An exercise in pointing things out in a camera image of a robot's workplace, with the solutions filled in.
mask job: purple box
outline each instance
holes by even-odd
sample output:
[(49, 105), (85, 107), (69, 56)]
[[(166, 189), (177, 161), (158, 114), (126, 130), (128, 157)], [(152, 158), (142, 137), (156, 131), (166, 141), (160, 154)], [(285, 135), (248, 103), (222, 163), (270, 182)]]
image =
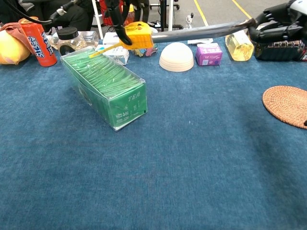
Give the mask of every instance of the purple box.
[(199, 66), (215, 66), (221, 63), (223, 52), (217, 43), (198, 44), (196, 60)]

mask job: floor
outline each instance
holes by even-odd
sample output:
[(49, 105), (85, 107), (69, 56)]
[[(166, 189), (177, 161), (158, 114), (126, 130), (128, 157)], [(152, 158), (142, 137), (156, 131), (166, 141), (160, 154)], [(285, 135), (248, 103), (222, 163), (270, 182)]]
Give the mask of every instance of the floor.
[[(158, 3), (158, 0), (150, 0), (150, 3)], [(194, 13), (193, 27), (214, 25), (240, 21), (249, 17), (258, 16), (264, 9), (287, 2), (286, 0), (179, 0), (180, 9), (174, 7), (173, 22), (187, 27), (186, 17)], [(150, 11), (149, 21), (160, 20), (158, 8), (153, 7)]]

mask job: white bowl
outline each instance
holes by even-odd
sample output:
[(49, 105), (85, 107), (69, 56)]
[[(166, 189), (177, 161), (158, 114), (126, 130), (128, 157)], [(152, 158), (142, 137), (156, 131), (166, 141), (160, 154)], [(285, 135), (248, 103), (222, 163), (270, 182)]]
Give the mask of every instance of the white bowl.
[(193, 68), (194, 56), (186, 44), (174, 42), (163, 49), (159, 64), (168, 71), (184, 72)]

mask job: black lid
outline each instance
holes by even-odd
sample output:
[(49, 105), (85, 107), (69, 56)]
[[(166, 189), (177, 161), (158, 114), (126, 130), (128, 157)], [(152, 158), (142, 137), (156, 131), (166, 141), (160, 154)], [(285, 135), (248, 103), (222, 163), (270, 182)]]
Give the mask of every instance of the black lid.
[(70, 40), (78, 36), (78, 30), (75, 27), (65, 27), (58, 31), (58, 37), (60, 40)]

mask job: yellow line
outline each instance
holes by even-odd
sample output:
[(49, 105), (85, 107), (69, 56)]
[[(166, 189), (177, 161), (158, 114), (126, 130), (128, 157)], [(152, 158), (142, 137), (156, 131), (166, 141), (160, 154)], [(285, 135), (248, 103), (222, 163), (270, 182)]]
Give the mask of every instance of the yellow line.
[(232, 0), (232, 1), (249, 19), (251, 19), (251, 16), (236, 2), (236, 0)]
[(209, 24), (208, 24), (208, 22), (207, 22), (207, 19), (206, 19), (205, 15), (203, 14), (203, 12), (202, 12), (202, 10), (201, 10), (201, 7), (199, 6), (197, 0), (194, 0), (194, 2), (195, 2), (195, 5), (196, 5), (196, 7), (197, 7), (199, 13), (201, 14), (201, 18), (202, 18), (202, 20), (203, 20), (203, 23), (205, 23), (205, 26), (208, 26)]

